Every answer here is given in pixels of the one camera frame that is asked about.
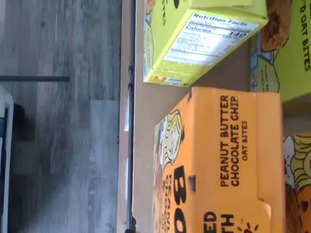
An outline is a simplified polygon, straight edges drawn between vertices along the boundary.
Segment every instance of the wooden floor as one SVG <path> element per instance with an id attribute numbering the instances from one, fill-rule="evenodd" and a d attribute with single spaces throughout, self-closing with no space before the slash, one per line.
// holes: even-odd
<path id="1" fill-rule="evenodd" d="M 0 0 L 0 74 L 70 83 L 2 83 L 26 110 L 15 135 L 12 233 L 114 233 L 121 0 Z"/>

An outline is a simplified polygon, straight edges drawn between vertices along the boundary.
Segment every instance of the table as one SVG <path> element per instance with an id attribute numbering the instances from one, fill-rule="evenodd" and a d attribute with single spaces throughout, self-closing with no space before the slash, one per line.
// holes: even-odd
<path id="1" fill-rule="evenodd" d="M 119 193 L 117 232 L 124 232 L 126 223 L 125 167 L 128 134 L 124 132 L 124 117 L 127 102 L 129 65 L 129 19 L 130 2 L 122 5 L 121 48 L 121 104 L 120 104 L 120 151 Z M 137 220 L 137 231 L 152 232 L 152 180 L 154 126 L 168 113 L 189 88 L 164 86 L 143 82 L 143 22 L 144 0 L 136 4 L 136 62 L 135 62 L 135 109 L 134 109 L 134 178 L 133 216 Z M 245 43 L 228 55 L 195 83 L 195 86 L 213 86 L 233 90 L 249 90 L 249 44 Z M 284 135 L 311 130 L 310 116 L 288 116 L 283 120 Z"/>

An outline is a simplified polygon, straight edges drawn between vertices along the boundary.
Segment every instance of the metal bar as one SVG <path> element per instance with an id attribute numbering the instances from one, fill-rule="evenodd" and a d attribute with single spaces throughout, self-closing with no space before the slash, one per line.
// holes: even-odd
<path id="1" fill-rule="evenodd" d="M 0 82 L 69 82 L 68 76 L 0 75 Z"/>
<path id="2" fill-rule="evenodd" d="M 134 142 L 134 88 L 135 88 L 135 34 L 136 34 L 136 0 L 131 0 L 130 26 L 130 66 L 129 66 L 129 135 L 128 135 L 128 174 L 127 174 L 127 229 L 134 230 L 133 224 L 133 142 Z"/>

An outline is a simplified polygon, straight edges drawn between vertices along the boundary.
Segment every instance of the snack box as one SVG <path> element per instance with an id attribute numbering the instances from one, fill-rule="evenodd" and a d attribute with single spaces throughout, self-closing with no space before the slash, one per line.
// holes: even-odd
<path id="1" fill-rule="evenodd" d="M 154 233 L 283 233 L 284 182 L 277 93 L 194 87 L 155 126 Z"/>
<path id="2" fill-rule="evenodd" d="M 311 232 L 311 133 L 285 137 L 286 233 Z"/>
<path id="3" fill-rule="evenodd" d="M 145 0 L 144 81 L 189 86 L 266 23 L 265 0 Z"/>
<path id="4" fill-rule="evenodd" d="M 268 0 L 268 24 L 250 39 L 253 91 L 301 102 L 311 92 L 311 0 Z"/>

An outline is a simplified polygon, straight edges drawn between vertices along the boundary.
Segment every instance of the nutrition facts label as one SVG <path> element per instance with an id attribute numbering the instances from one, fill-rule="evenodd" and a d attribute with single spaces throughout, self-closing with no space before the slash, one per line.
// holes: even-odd
<path id="1" fill-rule="evenodd" d="M 212 66 L 259 24 L 193 13 L 164 60 Z"/>

